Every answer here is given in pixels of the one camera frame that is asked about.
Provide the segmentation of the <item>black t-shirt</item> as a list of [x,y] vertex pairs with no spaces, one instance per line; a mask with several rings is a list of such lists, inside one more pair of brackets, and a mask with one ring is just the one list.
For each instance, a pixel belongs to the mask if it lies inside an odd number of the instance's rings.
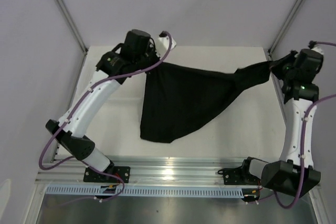
[[140,138],[172,143],[220,115],[245,90],[269,80],[269,62],[234,73],[162,63],[146,76]]

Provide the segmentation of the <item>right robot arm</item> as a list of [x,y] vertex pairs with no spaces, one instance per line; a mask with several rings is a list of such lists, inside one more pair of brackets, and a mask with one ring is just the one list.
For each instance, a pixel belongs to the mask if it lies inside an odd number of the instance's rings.
[[264,188],[302,197],[320,182],[321,173],[314,169],[311,154],[311,135],[315,102],[319,99],[319,88],[313,80],[323,60],[323,53],[315,47],[293,51],[272,65],[272,73],[283,82],[284,146],[275,162],[247,158],[248,166],[239,174],[244,183],[251,184],[259,178]]

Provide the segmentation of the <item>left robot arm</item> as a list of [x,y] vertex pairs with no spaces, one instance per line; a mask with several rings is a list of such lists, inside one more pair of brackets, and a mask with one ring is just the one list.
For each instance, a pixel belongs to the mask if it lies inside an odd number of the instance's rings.
[[94,116],[127,77],[159,61],[150,34],[133,29],[125,41],[106,52],[96,64],[92,78],[77,102],[58,120],[49,120],[46,129],[72,157],[95,169],[95,175],[108,182],[114,176],[112,161],[86,137]]

